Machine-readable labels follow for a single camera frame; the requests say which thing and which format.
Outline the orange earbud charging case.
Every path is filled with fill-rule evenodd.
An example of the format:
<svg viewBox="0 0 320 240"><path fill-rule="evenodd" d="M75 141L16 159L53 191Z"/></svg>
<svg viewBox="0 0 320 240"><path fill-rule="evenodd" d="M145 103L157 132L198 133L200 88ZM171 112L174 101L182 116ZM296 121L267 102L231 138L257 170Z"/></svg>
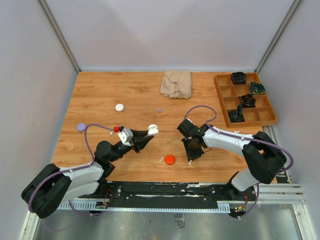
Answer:
<svg viewBox="0 0 320 240"><path fill-rule="evenodd" d="M171 155L171 154L169 154L169 155L167 155L166 157L165 157L165 162L166 162L166 164L168 164L168 165L172 165L172 164L174 164L175 163L175 161L176 161L176 158L175 158L175 156L174 155Z"/></svg>

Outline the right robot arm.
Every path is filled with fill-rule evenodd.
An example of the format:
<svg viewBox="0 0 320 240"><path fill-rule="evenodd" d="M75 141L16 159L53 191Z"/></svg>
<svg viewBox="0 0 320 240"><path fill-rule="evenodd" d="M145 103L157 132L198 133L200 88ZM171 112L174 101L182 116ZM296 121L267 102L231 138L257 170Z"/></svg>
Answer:
<svg viewBox="0 0 320 240"><path fill-rule="evenodd" d="M184 119L177 130L183 135L183 145L189 163L200 158L204 148L219 148L244 158L247 168L234 174L226 188L232 200L240 199L245 191L257 184L270 184L287 162L284 151L262 131L239 134L209 124L201 127Z"/></svg>

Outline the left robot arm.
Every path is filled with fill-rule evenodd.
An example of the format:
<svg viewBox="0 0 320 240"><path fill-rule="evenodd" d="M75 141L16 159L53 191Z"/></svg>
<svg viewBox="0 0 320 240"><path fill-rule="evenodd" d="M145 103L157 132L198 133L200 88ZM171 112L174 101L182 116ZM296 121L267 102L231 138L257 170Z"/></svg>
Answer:
<svg viewBox="0 0 320 240"><path fill-rule="evenodd" d="M21 193L29 212L44 219L60 204L74 198L91 194L96 198L103 197L107 193L107 185L103 181L115 169L112 163L130 151L140 153L159 130L157 125L151 124L144 131L121 126L112 132L117 134L119 142L99 142L95 151L89 151L90 162L74 167L58 167L54 163L46 165Z"/></svg>

